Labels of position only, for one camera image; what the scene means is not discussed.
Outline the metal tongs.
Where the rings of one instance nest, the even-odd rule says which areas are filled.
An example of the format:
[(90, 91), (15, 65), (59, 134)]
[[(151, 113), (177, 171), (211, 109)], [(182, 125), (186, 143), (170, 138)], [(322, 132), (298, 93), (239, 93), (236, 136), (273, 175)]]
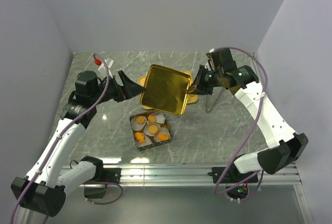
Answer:
[(219, 98), (221, 97), (224, 88), (216, 87), (213, 89), (213, 93), (209, 94), (205, 98), (205, 112), (209, 113), (217, 105)]

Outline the gold tin lid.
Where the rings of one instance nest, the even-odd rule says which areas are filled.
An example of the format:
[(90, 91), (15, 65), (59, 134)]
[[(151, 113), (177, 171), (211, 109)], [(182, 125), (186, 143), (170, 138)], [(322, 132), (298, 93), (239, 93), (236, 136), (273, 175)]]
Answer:
[(153, 64), (146, 75), (145, 92), (141, 94), (140, 103), (168, 114), (182, 115), (191, 81), (191, 76), (186, 73)]

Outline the orange leaf cookie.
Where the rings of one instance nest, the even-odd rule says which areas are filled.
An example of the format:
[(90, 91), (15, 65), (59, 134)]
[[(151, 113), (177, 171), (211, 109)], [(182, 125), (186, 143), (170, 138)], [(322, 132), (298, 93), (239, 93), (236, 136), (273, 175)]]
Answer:
[(148, 116), (148, 120), (149, 120), (150, 122), (157, 122), (157, 118), (156, 118), (156, 116), (154, 116), (154, 115), (149, 115), (149, 116)]

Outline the round biscuit cookie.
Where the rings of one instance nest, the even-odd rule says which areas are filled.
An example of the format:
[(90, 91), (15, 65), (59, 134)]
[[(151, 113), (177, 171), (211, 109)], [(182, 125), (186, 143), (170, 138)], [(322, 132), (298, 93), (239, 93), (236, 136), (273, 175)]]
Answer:
[(158, 126), (157, 125), (150, 125), (148, 127), (148, 131), (150, 134), (155, 135), (158, 132)]

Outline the orange fish cookie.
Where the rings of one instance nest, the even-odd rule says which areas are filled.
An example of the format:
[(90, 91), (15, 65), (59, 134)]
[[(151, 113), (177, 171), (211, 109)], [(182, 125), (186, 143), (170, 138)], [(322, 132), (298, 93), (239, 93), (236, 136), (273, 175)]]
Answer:
[(167, 141), (170, 139), (170, 136), (165, 134), (165, 133), (159, 133), (157, 135), (157, 138), (160, 140), (160, 141)]
[(145, 134), (141, 132), (135, 132), (134, 137), (139, 144), (145, 143)]

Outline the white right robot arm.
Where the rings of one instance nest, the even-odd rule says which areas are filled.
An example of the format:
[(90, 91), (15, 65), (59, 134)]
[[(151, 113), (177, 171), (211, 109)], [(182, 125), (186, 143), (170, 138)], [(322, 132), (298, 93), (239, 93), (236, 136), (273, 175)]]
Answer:
[(254, 119), (254, 126), (262, 132), (267, 148), (236, 156), (230, 160), (229, 178), (240, 182), (249, 172), (264, 171), (270, 175), (295, 162), (309, 140), (298, 134), (280, 115), (266, 95), (267, 81), (261, 82), (250, 66), (237, 66), (231, 48), (211, 49), (208, 65), (199, 67), (187, 90), (189, 94), (211, 95), (222, 87), (239, 100)]

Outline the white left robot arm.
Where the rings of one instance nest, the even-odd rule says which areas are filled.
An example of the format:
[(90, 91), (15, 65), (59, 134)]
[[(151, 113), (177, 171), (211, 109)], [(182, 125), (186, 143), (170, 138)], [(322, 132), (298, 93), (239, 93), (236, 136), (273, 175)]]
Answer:
[(61, 174), (69, 152), (84, 135), (97, 105), (114, 100), (122, 102), (143, 93), (144, 87), (118, 72), (122, 85), (112, 76), (100, 80), (93, 71), (78, 74), (75, 90), (63, 107), (53, 137), (44, 152), (23, 177), (16, 177), (11, 189), (17, 199), (16, 207), (54, 217), (63, 207), (66, 197), (87, 181), (106, 183), (103, 161), (86, 156), (70, 171)]

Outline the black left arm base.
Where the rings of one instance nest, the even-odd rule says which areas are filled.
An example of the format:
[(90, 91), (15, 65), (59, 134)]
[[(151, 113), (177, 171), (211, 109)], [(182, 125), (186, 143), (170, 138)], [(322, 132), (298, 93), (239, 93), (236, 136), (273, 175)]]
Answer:
[(105, 168), (99, 181), (119, 184), (120, 177), (121, 168)]

